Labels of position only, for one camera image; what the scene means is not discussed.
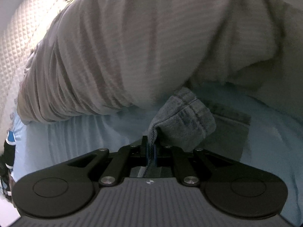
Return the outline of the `dark grey-green trousers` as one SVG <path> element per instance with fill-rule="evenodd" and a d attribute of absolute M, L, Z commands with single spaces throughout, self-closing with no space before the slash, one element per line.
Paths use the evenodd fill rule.
<path fill-rule="evenodd" d="M 158 110 L 147 130 L 147 166 L 139 177 L 153 177 L 160 145 L 192 152 L 207 149 L 240 161 L 248 143 L 251 117 L 234 108 L 199 98 L 188 88 L 175 92 Z"/>

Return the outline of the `grey ribbed blanket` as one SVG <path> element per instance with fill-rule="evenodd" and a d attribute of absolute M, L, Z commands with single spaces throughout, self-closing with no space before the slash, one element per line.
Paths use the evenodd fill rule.
<path fill-rule="evenodd" d="M 75 0 L 28 61 L 17 113 L 49 124 L 231 83 L 302 117 L 302 0 Z"/>

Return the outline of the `black and blue bag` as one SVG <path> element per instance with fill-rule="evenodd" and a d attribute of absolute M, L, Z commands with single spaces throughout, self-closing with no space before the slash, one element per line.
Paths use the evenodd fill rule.
<path fill-rule="evenodd" d="M 4 151 L 1 154 L 1 189 L 6 199 L 12 200 L 13 172 L 15 160 L 15 138 L 12 131 L 8 131 L 4 141 Z"/>

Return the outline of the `white quilted headboard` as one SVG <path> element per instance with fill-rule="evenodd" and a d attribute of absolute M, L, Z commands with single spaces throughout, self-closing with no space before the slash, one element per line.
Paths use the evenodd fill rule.
<path fill-rule="evenodd" d="M 19 82 L 28 57 L 65 0 L 24 0 L 1 33 L 1 130 L 11 126 Z"/>

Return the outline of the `light blue bed sheet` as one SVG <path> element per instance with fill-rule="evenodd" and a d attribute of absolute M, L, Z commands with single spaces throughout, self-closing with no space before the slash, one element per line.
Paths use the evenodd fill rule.
<path fill-rule="evenodd" d="M 205 148 L 279 176 L 288 187 L 282 216 L 302 224 L 302 119 L 278 112 L 246 96 L 232 85 L 206 84 L 198 97 L 251 117 L 249 126 L 235 128 L 218 122 Z M 54 124 L 24 125 L 14 118 L 16 141 L 12 177 L 25 175 L 99 148 L 112 152 L 145 135 L 154 111 L 130 108 L 110 116 L 78 116 Z"/>

